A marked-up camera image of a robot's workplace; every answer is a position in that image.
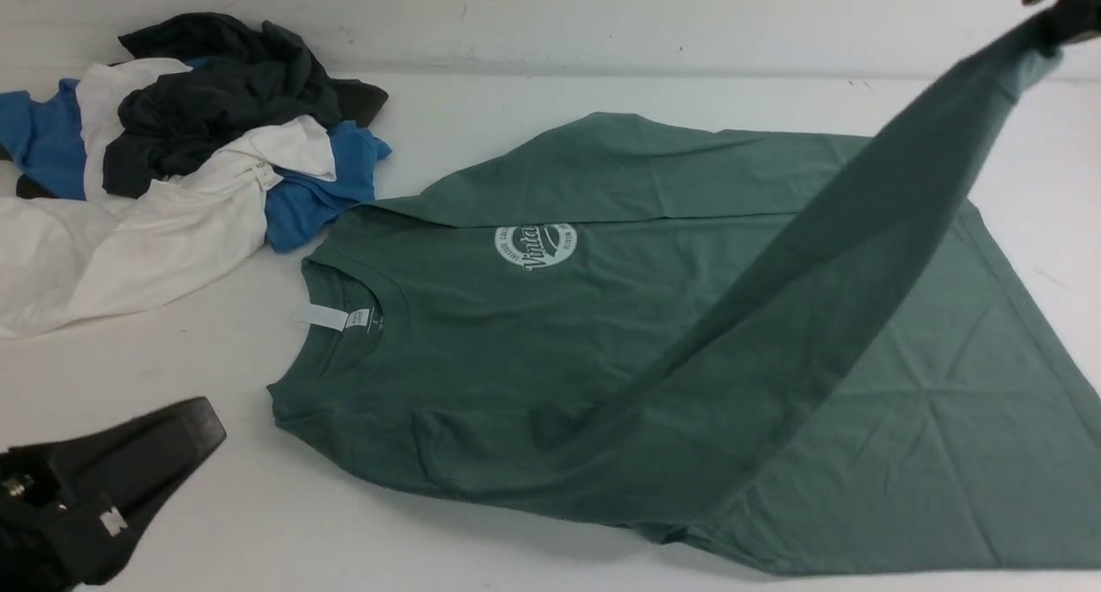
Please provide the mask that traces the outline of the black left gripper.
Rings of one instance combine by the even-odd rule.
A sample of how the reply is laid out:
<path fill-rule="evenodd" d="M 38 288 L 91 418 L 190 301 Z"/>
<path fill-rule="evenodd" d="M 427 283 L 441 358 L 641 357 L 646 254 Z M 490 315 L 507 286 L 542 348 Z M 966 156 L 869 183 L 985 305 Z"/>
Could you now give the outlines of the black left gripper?
<path fill-rule="evenodd" d="M 3 452 L 3 591 L 102 586 L 150 520 L 224 443 L 208 398 L 102 431 Z"/>

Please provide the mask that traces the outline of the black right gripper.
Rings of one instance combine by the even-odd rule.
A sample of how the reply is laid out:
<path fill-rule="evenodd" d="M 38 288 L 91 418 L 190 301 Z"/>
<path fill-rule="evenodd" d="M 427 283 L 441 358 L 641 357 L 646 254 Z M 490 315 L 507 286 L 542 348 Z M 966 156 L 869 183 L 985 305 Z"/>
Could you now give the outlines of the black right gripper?
<path fill-rule="evenodd" d="M 1023 6 L 1043 0 L 1021 0 Z M 1056 0 L 1042 12 L 1043 30 L 1051 46 L 1072 46 L 1100 35 L 1100 0 Z"/>

